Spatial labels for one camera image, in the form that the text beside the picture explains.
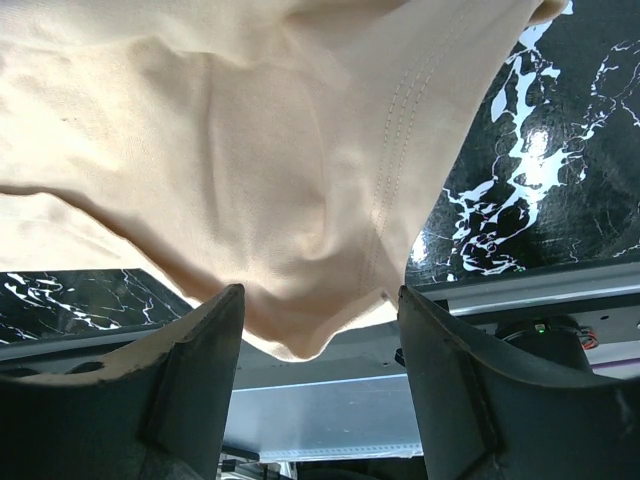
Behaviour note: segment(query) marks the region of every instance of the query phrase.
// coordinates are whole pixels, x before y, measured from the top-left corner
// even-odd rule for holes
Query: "black and white marble wrap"
[[[0,273],[0,344],[162,324],[190,310],[141,270]]]
[[[474,120],[408,284],[640,253],[640,3],[527,29]]]

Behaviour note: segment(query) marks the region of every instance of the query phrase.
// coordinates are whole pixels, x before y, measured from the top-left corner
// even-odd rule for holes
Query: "fold in fabric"
[[[3,0],[0,269],[143,268],[317,356],[411,246],[542,0]]]

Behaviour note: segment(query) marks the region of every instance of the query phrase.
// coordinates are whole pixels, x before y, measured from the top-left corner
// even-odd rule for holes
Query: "beige cloth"
[[[483,94],[563,4],[4,0],[0,270],[242,282],[285,360],[393,320]]]

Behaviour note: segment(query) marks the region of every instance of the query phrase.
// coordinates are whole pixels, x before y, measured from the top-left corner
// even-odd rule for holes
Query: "white vein pattern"
[[[563,14],[573,15],[573,2],[569,3]],[[487,172],[487,179],[475,188],[462,192],[444,189],[448,201],[455,205],[458,213],[455,233],[448,239],[452,243],[450,255],[445,261],[434,262],[434,265],[444,267],[445,271],[451,271],[447,274],[447,281],[458,279],[451,264],[451,259],[455,256],[462,260],[464,270],[476,271],[482,275],[524,270],[525,267],[519,264],[517,258],[500,252],[499,245],[529,229],[538,221],[540,202],[551,189],[562,188],[567,182],[580,183],[587,178],[588,168],[583,158],[585,145],[589,139],[597,135],[599,129],[607,125],[614,112],[623,112],[633,127],[640,128],[639,115],[633,110],[630,102],[634,93],[638,95],[637,92],[640,90],[640,39],[627,40],[610,48],[591,82],[589,107],[582,121],[571,125],[570,134],[562,145],[554,150],[549,142],[549,132],[544,125],[527,125],[527,119],[536,108],[550,103],[547,89],[555,86],[557,79],[562,75],[561,70],[546,59],[537,46],[550,26],[551,22],[529,28],[523,33],[519,43],[524,48],[506,60],[505,64],[509,67],[507,78],[491,101],[491,121],[494,124],[498,121],[504,122],[506,115],[512,123],[513,128],[505,135],[515,135],[513,147],[506,155],[496,154],[491,171]],[[626,68],[629,63],[635,68]],[[622,83],[623,88],[611,91],[607,79],[614,72],[620,73],[617,71],[621,70],[623,64],[623,74],[628,76],[628,79],[625,79],[628,81],[620,82],[618,79],[615,85]],[[531,93],[538,94],[543,101],[530,104],[528,94]],[[499,168],[500,162],[513,162],[513,159],[518,163],[515,170],[510,171],[508,178],[500,178],[500,172],[504,170]],[[564,167],[569,167],[571,174],[568,175],[568,179],[561,181],[560,169]],[[505,183],[513,190],[506,200],[501,204],[486,200],[492,189]],[[497,224],[500,215],[507,209],[519,211],[519,222],[512,222],[515,225],[510,231],[505,232],[504,228],[499,231]],[[479,220],[479,228],[471,228],[474,220],[476,224]],[[433,234],[428,230],[421,232],[413,246],[410,262],[421,264],[427,259],[431,235]],[[580,242],[578,238],[568,239],[568,259],[578,261],[575,250]],[[633,249],[640,249],[640,241],[638,245],[616,255],[625,254]],[[431,280],[435,282],[435,276],[432,276]]]
[[[49,272],[1,274],[0,332],[4,332],[4,338],[0,343],[121,328],[123,325],[114,317],[124,316],[128,325],[148,325],[186,313],[183,305],[172,305],[158,297],[135,271],[93,277],[90,272],[79,272],[83,281],[76,285],[78,289],[65,287],[70,274],[65,272],[62,280],[59,277],[63,274]]]

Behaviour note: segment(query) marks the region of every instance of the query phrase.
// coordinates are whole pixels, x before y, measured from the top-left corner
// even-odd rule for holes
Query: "stitching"
[[[413,108],[412,108],[412,110],[411,110],[411,117],[409,118],[409,124],[408,124],[408,126],[407,126],[407,133],[406,133],[406,136],[405,136],[404,143],[403,143],[403,145],[402,145],[402,152],[401,152],[401,155],[400,155],[400,162],[399,162],[399,164],[398,164],[398,175],[396,176],[396,183],[395,183],[394,191],[393,191],[393,194],[392,194],[392,196],[391,196],[391,200],[389,201],[389,205],[388,205],[388,207],[387,207],[387,210],[386,210],[386,212],[385,212],[385,213],[386,213],[386,215],[385,215],[385,218],[384,218],[384,223],[383,223],[383,225],[382,225],[382,229],[380,230],[380,235],[378,236],[378,241],[377,241],[377,242],[375,242],[375,244],[374,244],[374,245],[372,245],[372,247],[375,247],[375,258],[374,258],[374,260],[373,260],[373,261],[371,261],[371,260],[370,260],[370,261],[369,261],[369,263],[368,263],[368,268],[367,268],[367,271],[366,271],[367,273],[366,273],[366,275],[365,275],[365,278],[367,278],[367,280],[368,280],[368,282],[367,282],[367,285],[368,285],[368,286],[371,286],[371,283],[372,283],[372,281],[373,281],[373,276],[374,276],[374,274],[375,274],[375,266],[376,266],[376,265],[377,265],[377,263],[378,263],[378,257],[379,257],[379,255],[380,255],[380,247],[381,247],[381,245],[382,245],[382,238],[383,238],[384,233],[385,233],[386,228],[387,228],[387,223],[388,223],[388,221],[389,221],[389,217],[390,217],[390,213],[391,213],[391,208],[392,208],[392,207],[393,207],[393,205],[394,205],[395,199],[396,199],[397,194],[398,194],[398,190],[399,190],[399,188],[400,188],[400,179],[402,178],[402,167],[403,167],[403,165],[404,165],[404,160],[405,160],[405,158],[406,158],[407,146],[409,145],[409,140],[410,140],[410,138],[411,138],[411,134],[412,134],[412,132],[413,132],[413,121],[414,121],[414,119],[415,119],[415,115],[416,115],[416,112],[417,112],[417,109],[418,109],[418,105],[420,104],[420,102],[421,102],[421,100],[422,100],[422,98],[423,98],[423,94],[424,94],[424,92],[425,92],[425,90],[426,90],[427,85],[429,84],[429,81],[431,80],[431,77],[433,76],[433,73],[435,72],[435,70],[436,70],[436,69],[438,68],[438,66],[440,65],[440,62],[442,61],[442,59],[444,58],[444,56],[445,56],[445,55],[446,55],[446,54],[451,50],[451,48],[452,48],[452,47],[453,47],[453,45],[457,42],[457,40],[460,38],[460,36],[461,36],[461,35],[462,35],[466,30],[467,30],[467,28],[469,27],[469,20],[467,19],[467,22],[463,25],[462,29],[460,29],[460,31],[455,35],[455,37],[452,39],[452,41],[451,41],[451,42],[447,43],[447,41],[449,40],[449,37],[450,37],[451,33],[453,32],[453,30],[454,30],[454,29],[458,26],[458,24],[459,24],[459,23],[464,19],[464,17],[466,17],[467,13],[469,13],[469,11],[471,10],[471,7],[472,7],[473,5],[475,5],[475,2],[474,2],[474,1],[471,1],[471,2],[469,2],[469,3],[467,4],[467,6],[466,6],[466,8],[465,8],[464,12],[463,12],[463,13],[462,13],[462,15],[458,18],[458,20],[456,21],[455,25],[454,25],[454,26],[452,27],[452,29],[449,31],[449,34],[447,34],[447,37],[446,37],[446,38],[445,38],[445,40],[442,42],[441,46],[445,46],[445,45],[447,45],[447,46],[446,46],[446,48],[442,51],[442,53],[440,54],[440,56],[437,58],[437,60],[436,60],[435,64],[433,65],[433,67],[432,67],[432,68],[431,68],[431,70],[429,71],[429,74],[427,75],[427,78],[426,78],[426,79],[425,79],[425,81],[423,82],[422,87],[420,88],[420,91],[419,91],[419,93],[418,93],[418,96],[417,96],[417,98],[416,98],[416,100],[415,100],[415,102],[414,102],[414,104],[413,104]],[[416,78],[414,79],[414,82],[412,83],[412,85],[411,85],[411,87],[410,87],[409,91],[407,92],[407,95],[406,95],[406,97],[405,97],[405,101],[404,101],[404,103],[403,103],[403,105],[402,105],[403,109],[404,109],[404,107],[405,107],[406,101],[407,101],[407,99],[408,99],[408,97],[409,97],[409,95],[410,95],[410,93],[411,93],[411,91],[412,91],[412,89],[413,89],[413,86],[414,86],[415,82],[418,80],[418,78],[420,77],[420,75],[422,74],[422,72],[424,72],[424,70],[425,70],[425,68],[426,68],[427,64],[429,63],[429,60],[430,60],[430,59],[431,59],[431,56],[430,56],[430,57],[427,59],[427,61],[424,63],[424,65],[423,65],[422,69],[420,70],[420,72],[418,72],[418,75],[417,75],[417,76],[416,76]],[[399,123],[398,123],[398,132],[397,132],[397,134],[396,134],[396,144],[394,145],[394,147],[395,147],[395,146],[397,146],[397,140],[398,140],[398,137],[399,137],[399,135],[400,135],[400,127],[401,127],[401,124],[402,124],[402,117],[399,119]],[[389,176],[388,186],[390,186],[390,184],[391,184],[391,176]]]
[[[426,51],[426,49],[422,50],[418,56],[415,58],[415,60],[413,61],[413,63],[409,66],[409,68],[407,68],[407,71],[404,72],[404,75],[402,77],[402,80],[400,80],[400,83],[398,83],[398,86],[396,87],[396,91],[393,93],[393,98],[391,99],[391,105],[389,106],[389,113],[387,115],[387,123],[384,127],[384,141],[382,143],[382,151],[380,153],[380,168],[378,169],[378,182],[376,184],[376,190],[375,193],[373,195],[373,206],[371,207],[371,212],[369,213],[369,223],[373,224],[373,212],[376,209],[376,204],[378,202],[378,195],[380,193],[380,185],[382,184],[382,172],[384,170],[384,154],[385,151],[387,149],[387,144],[388,144],[388,139],[389,139],[389,127],[391,126],[391,117],[393,115],[393,109],[395,108],[396,105],[396,101],[398,99],[398,92],[400,92],[400,89],[403,87],[405,80],[407,79],[407,77],[409,76],[409,72],[411,72],[411,70],[413,69],[413,67],[416,65],[416,63],[418,63],[418,60],[420,59],[420,57],[424,54],[424,52]],[[362,243],[363,247],[366,247],[367,243],[371,244],[373,242],[373,239],[370,240],[370,237],[374,237],[375,234],[375,230],[373,232],[368,231],[367,235],[365,236],[365,239]],[[358,269],[360,270],[360,274],[358,276],[358,294],[362,294],[362,283],[363,283],[363,277],[364,277],[364,273],[365,273],[365,266],[368,265],[368,263],[365,261],[365,259],[367,258],[366,255],[363,255],[361,260],[360,260],[360,266],[358,267]]]
[[[462,21],[462,19],[465,17],[467,11],[469,10],[469,6],[467,6],[467,8],[465,9],[465,11],[462,12],[462,14],[460,15],[460,17],[458,17],[453,26],[451,27],[451,29],[449,30],[449,32],[447,33],[447,35],[445,36],[445,39],[440,43],[440,45],[438,45],[438,47],[442,47],[445,45],[445,43],[447,42],[447,40],[449,39],[449,37],[451,36],[451,34],[453,33],[453,31],[456,29],[456,27],[458,26],[458,24],[460,23],[460,21]],[[391,118],[393,115],[393,110],[395,108],[396,105],[396,101],[398,99],[398,93],[400,92],[400,89],[403,87],[405,80],[407,79],[407,77],[409,76],[409,73],[411,72],[411,70],[413,69],[413,67],[416,65],[416,63],[418,63],[418,60],[420,59],[420,57],[422,57],[424,55],[424,53],[427,51],[429,47],[426,47],[425,49],[423,49],[415,58],[415,60],[411,63],[411,65],[409,66],[409,68],[407,68],[407,71],[404,73],[402,80],[400,80],[400,83],[398,83],[398,86],[396,87],[395,92],[393,93],[393,98],[391,100],[391,105],[389,107],[389,113],[387,115],[387,123],[385,125],[385,131],[384,131],[384,141],[382,143],[382,150],[380,153],[380,168],[378,170],[378,181],[376,184],[376,190],[373,196],[373,205],[371,207],[371,211],[369,213],[369,224],[373,224],[373,213],[376,209],[376,205],[378,202],[378,196],[380,193],[380,185],[382,184],[382,172],[384,169],[384,154],[386,152],[387,149],[387,145],[388,145],[388,139],[389,139],[389,127],[391,126]],[[409,95],[411,94],[411,92],[413,91],[413,88],[415,86],[416,80],[418,78],[420,78],[420,75],[422,74],[422,72],[424,71],[424,69],[426,68],[427,64],[429,63],[429,61],[431,60],[431,58],[433,58],[433,55],[435,54],[435,51],[431,52],[431,54],[429,55],[429,57],[427,57],[427,59],[424,61],[422,68],[420,69],[420,72],[418,72],[418,74],[416,75],[416,77],[414,78],[413,82],[411,83],[411,86],[409,87],[409,90],[407,91],[407,94],[405,95],[405,99],[402,103],[402,111],[400,113],[400,119],[399,119],[399,124],[398,124],[398,131],[396,132],[396,137],[395,137],[395,143],[394,143],[394,149],[395,147],[398,145],[398,138],[400,136],[400,126],[402,124],[402,118],[404,116],[404,110],[405,110],[405,106],[407,103],[407,99],[409,97]],[[367,232],[367,235],[365,236],[365,239],[362,243],[363,246],[363,255],[361,257],[360,260],[360,266],[359,266],[359,270],[360,273],[358,275],[358,294],[361,295],[362,294],[362,290],[363,290],[363,286],[364,286],[364,279],[369,275],[369,270],[370,270],[370,266],[371,266],[371,261],[367,260],[367,258],[369,257],[369,255],[371,254],[371,251],[373,250],[373,248],[376,245],[376,233],[378,231],[378,227],[380,225],[380,220],[381,217],[383,215],[383,211],[384,211],[384,206],[385,206],[385,197],[387,196],[389,189],[391,188],[391,171],[393,169],[393,159],[391,161],[391,163],[389,164],[389,176],[387,177],[387,187],[385,189],[385,193],[384,196],[382,197],[382,203],[380,205],[380,212],[378,213],[378,217],[375,221],[375,225],[372,229],[369,229],[369,231]]]

